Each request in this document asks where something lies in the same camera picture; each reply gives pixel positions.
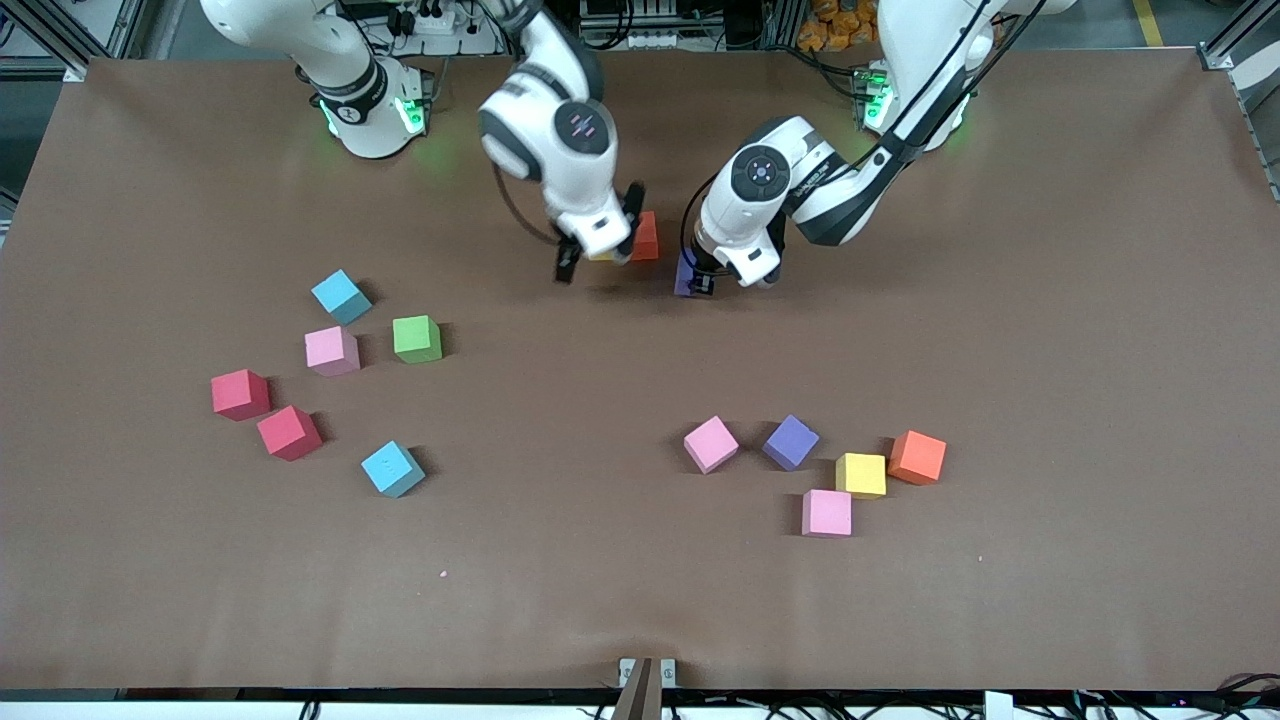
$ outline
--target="red cube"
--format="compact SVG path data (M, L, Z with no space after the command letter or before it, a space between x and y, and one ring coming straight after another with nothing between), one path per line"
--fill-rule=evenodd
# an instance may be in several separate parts
M218 375L210 383L214 413L232 420L248 420L271 411L271 393L266 380L252 370L236 370Z
M931 486L942 474L942 456L947 443L915 430L893 441L888 456L888 474L918 486Z
M658 220L653 210L640 213L635 242L631 246L631 261L658 259Z
M259 421L257 432L266 451L280 460L297 460L324 445L311 415L293 405Z

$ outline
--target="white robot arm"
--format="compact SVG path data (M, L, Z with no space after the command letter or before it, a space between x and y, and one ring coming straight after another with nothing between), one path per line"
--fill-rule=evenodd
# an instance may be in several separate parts
M387 158L426 132L424 74L375 58L351 20L321 14L332 0L200 0L232 42L279 50L320 96L332 132L352 154Z
M855 168L804 118L778 118L751 133L712 182L694 229L694 286L710 295L727 269L744 287L780 279L781 215L814 245L858 234L899 173L952 129L992 49L996 13L1061 12L1074 0L881 0L879 31L891 82L902 99L892 126Z
M613 188L618 133L600 104L599 60L543 10L541 0L481 1L529 50L480 106L485 152L507 174L541 183L561 236L558 281L572 279L581 252L613 251L626 261L644 188L634 183L625 202Z

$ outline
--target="cube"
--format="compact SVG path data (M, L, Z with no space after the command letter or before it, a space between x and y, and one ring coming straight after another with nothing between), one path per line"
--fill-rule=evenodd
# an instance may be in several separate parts
M685 450L705 475L737 452L737 441L717 415L685 436Z
M815 445L818 433L810 430L795 415L787 415L769 439L764 441L764 454L782 465L783 470L791 471L804 462Z
M360 369L356 336L342 325L307 333L303 342L307 346L307 368L326 378Z
M210 383L214 413L232 420L248 420L271 411L271 392L266 380L252 370L218 375Z
M324 445L311 415L292 405L259 421L257 432L266 451L280 460L297 460Z
M351 324L356 318L364 315L374 306L365 297L365 293L360 292L356 283L347 277L346 270L338 270L325 278L320 284L311 288L311 295L320 301L320 305L324 306L326 313L333 315L333 319L339 325Z
M833 489L804 493L800 534L810 538L847 538L854 534L854 496Z
M653 210L640 213L640 225L636 228L631 247L631 261L658 259L658 219Z
M847 452L836 460L836 489L858 500L884 497L888 480L884 479L883 455Z
M676 295L680 297L694 296L694 266L689 264L691 250L681 247L676 259Z
M387 497L399 497L416 486L426 471L413 460L407 450L396 441L378 448L360 464L365 474L374 482L378 492Z
M942 456L947 443L908 430L893 441L888 456L888 474L918 486L932 486L942 475Z
M429 363L444 357L440 347L440 327L426 315L397 318L392 322L396 355L410 364Z

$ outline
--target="green led light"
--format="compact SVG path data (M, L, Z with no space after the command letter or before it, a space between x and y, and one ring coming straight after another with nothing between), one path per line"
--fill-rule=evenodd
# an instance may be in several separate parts
M893 88L886 85L883 92L867 105L867 118L863 120L863 124L870 129L878 131L881 124L884 122L884 115L888 114L888 106L892 102Z
M324 102L320 104L320 111L324 113L324 119L329 123L329 135L338 137L338 128L334 127L333 115L329 113L329 108L325 108Z
M401 114L401 120L403 120L404 123L404 129L407 129L410 135L417 135L422 132L425 123L422 122L422 109L419 108L417 102L404 101L397 97L396 111Z

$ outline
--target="pink cube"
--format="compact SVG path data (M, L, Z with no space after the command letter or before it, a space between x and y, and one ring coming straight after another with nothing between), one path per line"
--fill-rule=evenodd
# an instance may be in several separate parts
M685 450L705 475L737 452L737 441L717 415L685 436Z
M232 420L248 420L271 411L271 393L266 380L252 370L236 370L210 382L214 413Z
M360 350L356 336L337 325L307 333L307 368L332 378L360 369Z
M847 538L854 534L854 496L833 489L804 493L800 534L810 538Z
M311 415L292 405L259 421L257 432L266 451L280 460L297 460L324 445Z

